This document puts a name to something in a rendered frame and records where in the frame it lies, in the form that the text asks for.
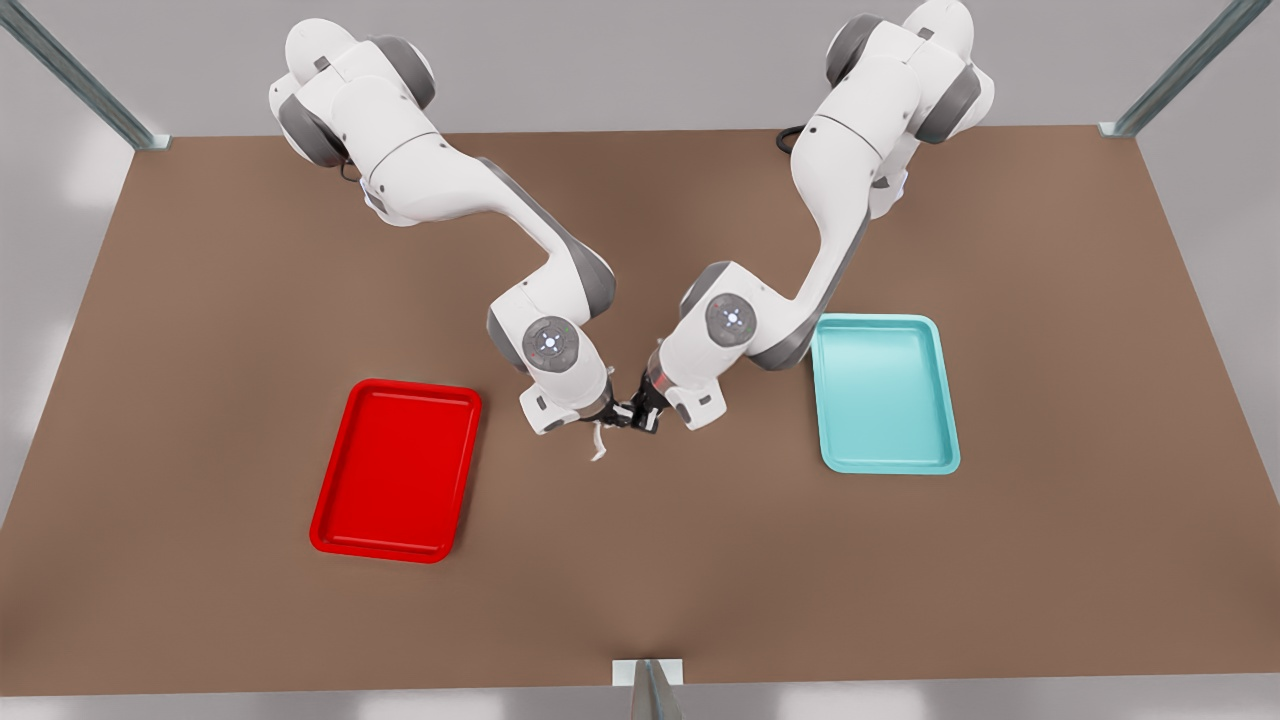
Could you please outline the red rectangular tray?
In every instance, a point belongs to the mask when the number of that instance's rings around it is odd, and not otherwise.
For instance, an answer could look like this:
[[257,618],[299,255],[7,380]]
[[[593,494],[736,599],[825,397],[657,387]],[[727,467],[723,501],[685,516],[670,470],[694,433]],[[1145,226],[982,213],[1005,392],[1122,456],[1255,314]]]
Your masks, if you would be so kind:
[[475,389],[367,378],[349,392],[308,529],[311,546],[398,562],[452,551],[483,401]]

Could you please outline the light blue rectangular tray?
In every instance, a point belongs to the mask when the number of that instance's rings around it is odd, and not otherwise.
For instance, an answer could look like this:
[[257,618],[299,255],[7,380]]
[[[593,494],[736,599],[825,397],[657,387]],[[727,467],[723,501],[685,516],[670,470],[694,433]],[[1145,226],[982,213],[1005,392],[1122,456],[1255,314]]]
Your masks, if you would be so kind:
[[961,461],[938,327],[826,313],[810,347],[820,456],[844,474],[948,475]]

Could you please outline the silver frame post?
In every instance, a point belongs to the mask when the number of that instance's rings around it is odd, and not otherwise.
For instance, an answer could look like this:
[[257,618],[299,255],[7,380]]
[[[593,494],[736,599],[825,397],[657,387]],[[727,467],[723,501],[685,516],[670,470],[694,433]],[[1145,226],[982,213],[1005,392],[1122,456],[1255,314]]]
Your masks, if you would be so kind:
[[1116,119],[1097,124],[1105,138],[1135,138],[1274,0],[1231,0],[1176,60]]
[[684,660],[621,659],[611,671],[612,685],[631,688],[630,720],[684,720],[673,692],[684,684]]
[[148,129],[19,0],[0,0],[0,27],[134,151],[164,151],[170,147],[169,135]]

